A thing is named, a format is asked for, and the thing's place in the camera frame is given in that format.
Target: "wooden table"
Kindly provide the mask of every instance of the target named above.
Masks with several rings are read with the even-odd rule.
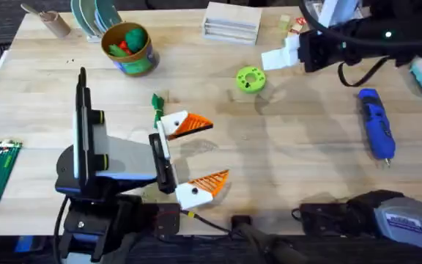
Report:
[[[211,205],[196,212],[218,224],[251,214],[267,232],[301,233],[290,210],[302,201],[329,201],[378,188],[422,200],[422,96],[405,69],[386,64],[366,85],[382,96],[396,157],[390,169],[372,159],[357,110],[359,89],[344,87],[336,67],[306,74],[302,67],[266,72],[260,95],[236,88],[246,65],[261,67],[260,54],[282,46],[281,14],[294,7],[265,8],[256,46],[201,37],[203,10],[120,12],[144,25],[160,54],[150,75],[130,78],[87,43],[74,28],[57,40],[34,16],[19,28],[0,72],[0,139],[23,140],[24,149],[0,202],[0,235],[50,234],[63,196],[56,193],[55,164],[72,144],[71,117],[79,68],[87,69],[92,104],[106,112],[108,132],[147,141],[152,132],[153,92],[166,99],[166,113],[186,109],[215,123],[212,130],[170,145],[180,181],[230,169],[229,183]],[[347,70],[359,79],[374,61]],[[151,185],[146,201],[174,201]],[[181,233],[216,233],[184,219]]]

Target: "blue power tool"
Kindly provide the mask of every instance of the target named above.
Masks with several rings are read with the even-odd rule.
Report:
[[[358,97],[372,154],[390,167],[390,160],[395,156],[395,141],[380,96],[375,89],[362,89]]]

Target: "green play dough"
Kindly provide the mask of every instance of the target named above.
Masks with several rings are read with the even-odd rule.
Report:
[[[140,51],[146,45],[146,40],[146,32],[142,28],[133,29],[125,35],[127,46],[133,53]]]
[[[109,53],[114,56],[128,56],[128,54],[117,45],[110,45],[108,48],[110,50]]]

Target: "blue rotary tool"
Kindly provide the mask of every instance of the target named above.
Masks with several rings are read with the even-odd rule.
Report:
[[[390,160],[395,156],[395,141],[380,96],[375,89],[362,89],[358,97],[372,154],[390,167]]]

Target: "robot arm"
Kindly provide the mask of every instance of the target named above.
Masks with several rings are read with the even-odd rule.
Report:
[[[306,235],[371,235],[422,248],[422,202],[395,191],[371,191],[347,203],[300,205]]]
[[[55,243],[59,246],[56,256],[58,252],[62,258],[82,252],[89,254],[92,262],[99,262],[104,254],[118,249],[130,232],[177,234],[178,214],[157,216],[203,205],[223,188],[228,171],[180,184],[171,162],[168,141],[212,128],[209,120],[186,111],[166,115],[158,121],[158,132],[149,135],[149,144],[108,136],[104,112],[92,109],[84,68],[75,102],[74,142],[56,164],[55,188],[70,201],[63,236]],[[166,194],[175,192],[179,204],[145,204],[138,196],[121,194],[151,183],[158,183]],[[55,237],[64,205],[66,202]]]
[[[398,10],[396,0],[390,0],[372,3],[372,16],[368,18],[349,20],[349,16],[334,15],[342,17],[335,20],[338,24],[325,28],[320,34],[317,30],[328,25],[312,18],[306,4],[301,1],[303,15],[315,28],[299,36],[299,59],[305,63],[306,72],[314,72],[336,62],[355,65],[364,58],[374,56],[389,56],[396,60],[397,66],[410,62],[414,56],[422,57],[422,2],[411,5],[408,2],[411,1],[402,1],[403,12]],[[325,5],[329,4],[333,1],[326,1]]]

